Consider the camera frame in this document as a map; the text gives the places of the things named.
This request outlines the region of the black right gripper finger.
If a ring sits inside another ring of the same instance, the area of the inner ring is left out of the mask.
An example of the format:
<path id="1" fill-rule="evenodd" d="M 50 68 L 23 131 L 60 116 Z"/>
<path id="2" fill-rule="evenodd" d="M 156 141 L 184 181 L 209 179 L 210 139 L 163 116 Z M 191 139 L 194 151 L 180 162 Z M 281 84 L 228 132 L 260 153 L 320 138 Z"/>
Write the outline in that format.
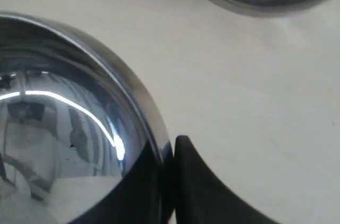
<path id="1" fill-rule="evenodd" d="M 174 168 L 177 223 L 276 223 L 224 185 L 188 136 L 176 138 Z"/>

